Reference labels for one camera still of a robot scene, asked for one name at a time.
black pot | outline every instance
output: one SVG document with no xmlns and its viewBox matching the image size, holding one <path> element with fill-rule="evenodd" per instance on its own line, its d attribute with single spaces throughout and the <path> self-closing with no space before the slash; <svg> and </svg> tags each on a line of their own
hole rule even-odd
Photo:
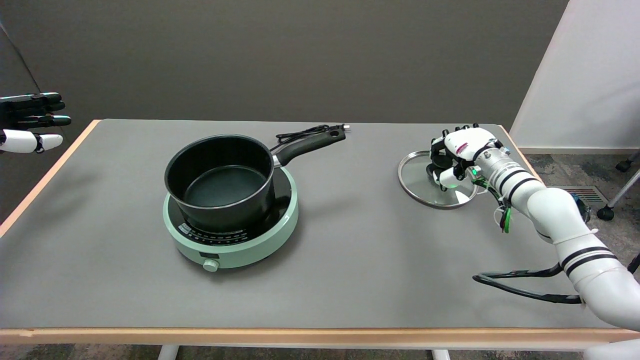
<svg viewBox="0 0 640 360">
<path fill-rule="evenodd" d="M 275 201 L 274 168 L 345 138 L 343 130 L 331 130 L 272 155 L 248 136 L 211 136 L 187 145 L 171 159 L 164 184 L 192 226 L 214 233 L 246 229 L 262 220 Z"/>
</svg>

wooden table edge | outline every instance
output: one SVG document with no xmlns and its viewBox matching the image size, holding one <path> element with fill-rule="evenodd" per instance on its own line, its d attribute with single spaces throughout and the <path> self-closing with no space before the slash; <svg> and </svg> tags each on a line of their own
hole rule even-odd
<svg viewBox="0 0 640 360">
<path fill-rule="evenodd" d="M 33 202 L 58 170 L 82 144 L 101 120 L 93 120 L 43 178 L 0 224 L 0 237 Z M 540 178 L 511 140 L 529 170 Z M 0 329 L 0 344 L 27 343 L 144 343 L 144 344 L 253 344 L 313 345 L 315 347 L 438 347 L 483 343 L 605 343 L 640 338 L 640 332 L 623 329 L 529 329 L 529 328 L 460 328 L 460 329 L 187 329 L 187 328 L 37 328 Z"/>
</svg>

pot handle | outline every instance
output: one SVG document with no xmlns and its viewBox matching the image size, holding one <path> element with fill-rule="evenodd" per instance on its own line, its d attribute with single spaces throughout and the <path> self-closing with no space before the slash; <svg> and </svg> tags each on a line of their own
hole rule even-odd
<svg viewBox="0 0 640 360">
<path fill-rule="evenodd" d="M 347 136 L 344 134 L 344 130 L 335 129 L 294 142 L 291 145 L 282 148 L 282 150 L 278 151 L 278 153 L 273 156 L 275 166 L 277 167 L 280 165 L 283 167 L 296 156 L 306 154 L 313 150 L 322 149 L 323 147 L 329 146 L 333 143 L 343 141 L 346 138 Z"/>
</svg>

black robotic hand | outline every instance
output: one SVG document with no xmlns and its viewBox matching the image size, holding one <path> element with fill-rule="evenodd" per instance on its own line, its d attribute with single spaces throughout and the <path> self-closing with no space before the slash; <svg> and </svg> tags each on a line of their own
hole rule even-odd
<svg viewBox="0 0 640 360">
<path fill-rule="evenodd" d="M 71 118 L 53 115 L 65 108 L 56 92 L 0 97 L 0 152 L 41 153 L 62 143 L 58 134 L 38 134 L 38 127 L 66 126 Z"/>
</svg>

robotic arm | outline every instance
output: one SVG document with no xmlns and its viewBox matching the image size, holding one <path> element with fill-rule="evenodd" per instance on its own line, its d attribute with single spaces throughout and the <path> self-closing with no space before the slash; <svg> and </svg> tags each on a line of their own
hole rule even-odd
<svg viewBox="0 0 640 360">
<path fill-rule="evenodd" d="M 56 92 L 0 97 L 0 152 L 41 153 L 59 146 L 61 135 L 27 130 L 69 125 L 68 116 L 52 114 L 64 108 L 62 96 Z"/>
<path fill-rule="evenodd" d="M 565 272 L 599 319 L 640 331 L 640 284 L 594 235 L 597 230 L 586 226 L 571 194 L 547 188 L 477 124 L 443 131 L 431 141 L 431 160 L 427 171 L 443 191 L 458 186 L 468 169 L 483 176 L 500 199 L 531 220 L 542 240 L 556 247 L 558 272 Z"/>
</svg>

